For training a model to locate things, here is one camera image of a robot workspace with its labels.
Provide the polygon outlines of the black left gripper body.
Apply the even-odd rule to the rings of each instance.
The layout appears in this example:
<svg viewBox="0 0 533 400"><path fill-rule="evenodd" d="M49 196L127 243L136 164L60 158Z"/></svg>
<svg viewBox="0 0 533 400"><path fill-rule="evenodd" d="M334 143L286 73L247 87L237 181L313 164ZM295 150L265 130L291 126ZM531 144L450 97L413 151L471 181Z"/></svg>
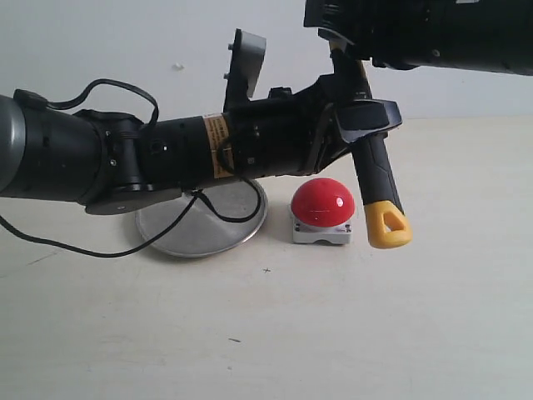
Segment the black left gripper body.
<svg viewBox="0 0 533 400"><path fill-rule="evenodd" d="M275 87L269 97L247 101L223 113L229 125L232 155L226 160L238 176L306 176L311 128L319 112L333 102L334 76L321 75L300 92Z"/></svg>

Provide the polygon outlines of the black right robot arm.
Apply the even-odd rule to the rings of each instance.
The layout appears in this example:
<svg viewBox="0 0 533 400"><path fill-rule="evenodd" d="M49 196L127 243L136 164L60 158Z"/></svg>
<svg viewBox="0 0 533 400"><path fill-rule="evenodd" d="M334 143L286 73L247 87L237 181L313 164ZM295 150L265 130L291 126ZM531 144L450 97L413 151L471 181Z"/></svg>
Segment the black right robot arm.
<svg viewBox="0 0 533 400"><path fill-rule="evenodd" d="M410 71L448 68L530 76L530 1L307 1L303 24L330 44L348 90L365 61Z"/></svg>

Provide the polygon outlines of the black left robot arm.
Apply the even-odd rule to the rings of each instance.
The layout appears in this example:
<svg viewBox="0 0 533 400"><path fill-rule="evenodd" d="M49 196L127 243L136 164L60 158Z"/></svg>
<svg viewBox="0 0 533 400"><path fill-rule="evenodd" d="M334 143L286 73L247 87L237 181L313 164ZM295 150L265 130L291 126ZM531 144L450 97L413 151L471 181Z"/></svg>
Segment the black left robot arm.
<svg viewBox="0 0 533 400"><path fill-rule="evenodd" d="M306 176L347 154L313 85L223 112L143 122L17 90L1 99L1 194L130 213L249 179Z"/></svg>

